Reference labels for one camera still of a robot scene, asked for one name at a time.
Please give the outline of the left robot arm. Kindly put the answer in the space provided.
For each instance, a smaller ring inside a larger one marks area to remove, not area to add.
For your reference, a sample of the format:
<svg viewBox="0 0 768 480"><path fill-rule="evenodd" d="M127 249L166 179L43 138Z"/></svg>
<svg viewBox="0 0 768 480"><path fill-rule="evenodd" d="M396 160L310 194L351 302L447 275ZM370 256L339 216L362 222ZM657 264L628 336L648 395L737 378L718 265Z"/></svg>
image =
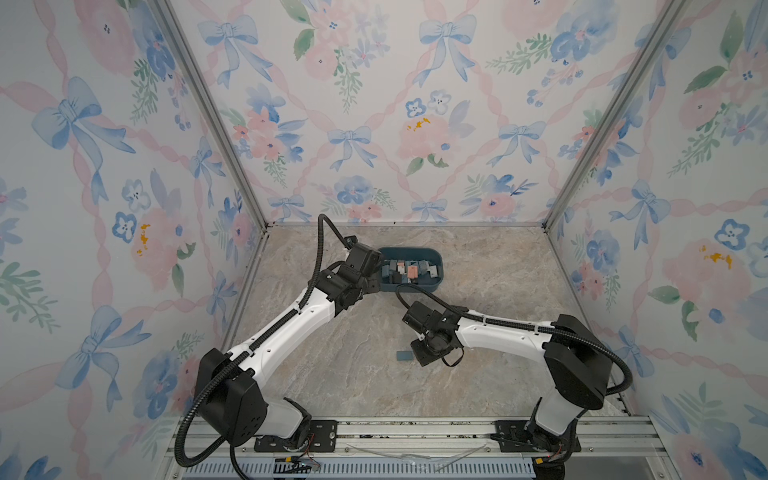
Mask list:
<svg viewBox="0 0 768 480"><path fill-rule="evenodd" d="M320 327L380 289L383 254L358 243L345 260L313 274L308 286L276 319L229 351L214 349L200 362L195 408L223 439L239 447L257 437L289 449L303 447L312 416L293 400L262 393L277 368Z"/></svg>

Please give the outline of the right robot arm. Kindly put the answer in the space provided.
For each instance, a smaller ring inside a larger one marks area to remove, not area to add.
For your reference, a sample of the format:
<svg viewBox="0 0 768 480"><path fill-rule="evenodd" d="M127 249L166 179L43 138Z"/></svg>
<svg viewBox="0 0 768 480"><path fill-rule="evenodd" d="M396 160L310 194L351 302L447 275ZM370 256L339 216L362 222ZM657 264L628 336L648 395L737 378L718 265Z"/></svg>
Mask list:
<svg viewBox="0 0 768 480"><path fill-rule="evenodd" d="M552 388L535 404L522 427L496 434L499 444L546 452L550 463L563 462L576 450L576 426L588 411L603 408L609 395L613 354L599 345L575 317L554 322L523 322L451 306L440 312L422 302L411 304L402 321L417 334L411 343L422 366L441 361L455 350L487 349L543 364Z"/></svg>

